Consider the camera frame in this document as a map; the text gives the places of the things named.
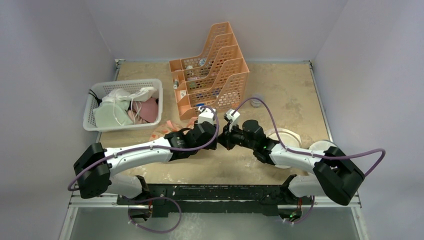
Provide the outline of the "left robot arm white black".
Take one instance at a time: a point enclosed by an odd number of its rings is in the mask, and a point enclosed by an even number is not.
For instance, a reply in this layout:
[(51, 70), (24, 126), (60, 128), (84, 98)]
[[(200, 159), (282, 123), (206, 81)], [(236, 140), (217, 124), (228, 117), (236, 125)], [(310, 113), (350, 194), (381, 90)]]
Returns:
[(146, 203), (149, 191), (140, 176), (122, 172), (152, 163), (187, 159), (201, 149), (216, 149), (219, 125), (196, 123), (188, 130), (172, 131), (156, 140), (122, 148), (103, 148), (91, 144), (73, 165), (74, 183), (83, 199), (109, 192), (122, 195), (138, 205)]

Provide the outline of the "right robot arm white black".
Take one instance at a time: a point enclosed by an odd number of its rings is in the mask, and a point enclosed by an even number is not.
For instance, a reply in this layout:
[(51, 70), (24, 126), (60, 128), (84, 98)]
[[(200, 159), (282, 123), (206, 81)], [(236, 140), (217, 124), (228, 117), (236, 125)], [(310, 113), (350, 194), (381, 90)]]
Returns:
[(253, 151), (257, 160), (275, 167), (287, 166), (308, 173), (296, 175), (281, 189), (280, 196), (288, 204), (304, 196), (327, 196), (347, 206), (365, 179), (364, 173), (337, 147), (319, 150), (317, 156), (307, 149), (290, 152), (265, 135), (256, 120), (247, 120), (242, 127), (227, 124), (217, 141), (227, 150), (235, 146)]

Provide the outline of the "floral mesh laundry bag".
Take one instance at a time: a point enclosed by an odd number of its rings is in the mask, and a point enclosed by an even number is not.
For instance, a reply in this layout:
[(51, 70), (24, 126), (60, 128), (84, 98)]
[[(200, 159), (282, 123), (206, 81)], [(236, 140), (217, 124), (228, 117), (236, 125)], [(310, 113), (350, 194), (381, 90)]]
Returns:
[(164, 137), (166, 134), (169, 134), (170, 132), (178, 132), (184, 129), (190, 130), (194, 127), (195, 121), (197, 120), (198, 120), (197, 116), (190, 118), (186, 126), (182, 126), (171, 120), (167, 120), (164, 124), (160, 124), (157, 128), (153, 130), (153, 132), (150, 135), (149, 141), (154, 141), (158, 138)]

